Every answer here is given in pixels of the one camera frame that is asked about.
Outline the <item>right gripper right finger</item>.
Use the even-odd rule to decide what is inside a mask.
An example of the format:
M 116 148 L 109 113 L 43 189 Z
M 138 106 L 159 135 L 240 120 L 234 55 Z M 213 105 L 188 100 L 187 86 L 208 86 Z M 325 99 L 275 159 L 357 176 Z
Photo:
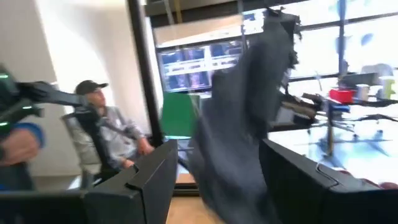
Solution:
M 259 160 L 283 224 L 398 224 L 398 189 L 381 189 L 268 139 Z

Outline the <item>blue denim baseball cap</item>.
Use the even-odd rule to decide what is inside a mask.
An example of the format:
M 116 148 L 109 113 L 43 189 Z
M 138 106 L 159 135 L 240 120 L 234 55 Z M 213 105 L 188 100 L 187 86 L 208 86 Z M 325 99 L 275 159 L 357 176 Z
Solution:
M 226 72 L 213 75 L 188 157 L 204 204 L 225 224 L 280 224 L 267 193 L 259 143 L 280 108 L 286 73 L 297 64 L 300 18 L 268 9 L 263 31 Z

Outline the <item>person's cap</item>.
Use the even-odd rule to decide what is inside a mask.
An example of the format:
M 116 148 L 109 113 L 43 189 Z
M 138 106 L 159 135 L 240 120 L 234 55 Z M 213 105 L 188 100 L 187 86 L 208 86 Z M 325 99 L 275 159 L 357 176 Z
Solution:
M 96 83 L 92 80 L 85 80 L 76 86 L 75 93 L 77 95 L 86 95 L 96 91 L 98 88 L 105 88 L 108 85 L 108 83 Z

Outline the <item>person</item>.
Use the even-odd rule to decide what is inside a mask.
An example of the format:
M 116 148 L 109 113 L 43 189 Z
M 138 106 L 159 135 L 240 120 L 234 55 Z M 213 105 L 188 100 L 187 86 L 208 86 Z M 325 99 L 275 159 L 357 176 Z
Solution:
M 147 139 L 146 135 L 135 122 L 126 119 L 118 107 L 106 104 L 102 88 L 84 96 L 93 104 L 106 124 L 101 126 L 99 130 L 108 147 L 108 161 L 113 169 L 123 170 L 123 159 L 130 159 L 135 163 L 140 157 L 146 156 L 140 154 L 137 147 L 137 140 L 140 138 Z
M 15 124 L 12 127 L 11 132 L 7 134 L 4 139 L 0 140 L 0 143 L 2 143 L 15 129 L 27 129 L 31 131 L 36 139 L 39 141 L 39 151 L 44 147 L 44 132 L 42 131 L 42 128 L 35 123 Z M 2 159 L 3 157 L 4 151 L 0 146 L 0 159 Z M 0 191 L 34 189 L 34 183 L 28 168 L 28 162 L 30 160 L 10 166 L 0 166 Z

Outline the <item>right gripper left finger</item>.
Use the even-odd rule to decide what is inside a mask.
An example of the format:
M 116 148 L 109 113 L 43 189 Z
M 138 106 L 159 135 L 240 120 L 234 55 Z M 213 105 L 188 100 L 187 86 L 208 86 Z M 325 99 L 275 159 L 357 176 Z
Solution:
M 177 160 L 169 140 L 92 189 L 0 192 L 0 224 L 165 224 Z

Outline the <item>person's left hand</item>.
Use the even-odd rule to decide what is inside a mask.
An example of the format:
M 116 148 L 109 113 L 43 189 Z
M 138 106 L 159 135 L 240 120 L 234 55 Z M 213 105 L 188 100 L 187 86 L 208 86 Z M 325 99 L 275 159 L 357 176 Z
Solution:
M 0 166 L 10 166 L 26 162 L 34 158 L 40 149 L 39 141 L 27 129 L 15 129 L 0 143 L 4 157 L 0 159 Z

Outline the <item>large office window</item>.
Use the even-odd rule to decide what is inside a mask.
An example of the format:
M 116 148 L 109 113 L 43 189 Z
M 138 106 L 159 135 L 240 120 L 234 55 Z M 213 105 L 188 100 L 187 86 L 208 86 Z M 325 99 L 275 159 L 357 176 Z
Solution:
M 338 73 L 341 1 L 346 3 L 343 60 L 348 70 L 379 63 L 398 68 L 398 0 L 263 0 L 259 9 L 245 11 L 245 33 L 262 30 L 266 7 L 299 16 L 302 30 L 294 45 L 299 63 L 292 76 Z

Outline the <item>pale yellow cup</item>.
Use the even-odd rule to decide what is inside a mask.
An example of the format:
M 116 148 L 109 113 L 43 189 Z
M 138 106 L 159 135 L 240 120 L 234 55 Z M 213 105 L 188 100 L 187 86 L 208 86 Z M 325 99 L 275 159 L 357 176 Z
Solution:
M 395 84 L 396 79 L 393 76 L 383 76 L 380 77 L 380 81 L 382 84 L 381 98 L 389 100 L 394 92 L 392 86 Z

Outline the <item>white cup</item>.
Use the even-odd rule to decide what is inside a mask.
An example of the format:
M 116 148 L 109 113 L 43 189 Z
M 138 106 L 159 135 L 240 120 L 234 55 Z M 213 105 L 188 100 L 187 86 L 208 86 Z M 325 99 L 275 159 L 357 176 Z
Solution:
M 368 101 L 370 86 L 367 84 L 357 84 L 356 94 L 357 99 L 361 101 Z

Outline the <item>green chair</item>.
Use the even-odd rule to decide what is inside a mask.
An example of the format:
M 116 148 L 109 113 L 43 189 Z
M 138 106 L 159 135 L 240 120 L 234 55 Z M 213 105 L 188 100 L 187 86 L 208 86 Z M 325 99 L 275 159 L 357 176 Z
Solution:
M 160 126 L 167 139 L 192 137 L 200 109 L 200 97 L 185 93 L 164 93 Z

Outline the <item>red box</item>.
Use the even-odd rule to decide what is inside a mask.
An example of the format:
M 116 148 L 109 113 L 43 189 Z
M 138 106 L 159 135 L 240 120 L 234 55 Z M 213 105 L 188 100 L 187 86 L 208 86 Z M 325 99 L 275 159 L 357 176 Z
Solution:
M 329 97 L 339 103 L 352 103 L 354 94 L 354 90 L 331 89 L 329 91 Z

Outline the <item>wide display screen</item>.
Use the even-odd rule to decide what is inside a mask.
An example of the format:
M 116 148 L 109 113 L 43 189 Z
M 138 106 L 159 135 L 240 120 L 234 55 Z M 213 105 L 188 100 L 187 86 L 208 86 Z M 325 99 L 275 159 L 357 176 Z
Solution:
M 159 53 L 163 90 L 188 92 L 208 89 L 212 76 L 235 66 L 243 52 L 242 42 L 232 40 Z

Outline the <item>grey office chair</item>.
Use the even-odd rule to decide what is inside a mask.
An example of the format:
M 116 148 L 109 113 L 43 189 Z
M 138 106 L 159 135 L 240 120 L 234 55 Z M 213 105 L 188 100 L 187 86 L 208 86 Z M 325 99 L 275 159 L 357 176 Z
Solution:
M 101 161 L 92 138 L 83 130 L 73 113 L 61 117 L 79 158 L 81 189 L 94 187 L 102 181 Z

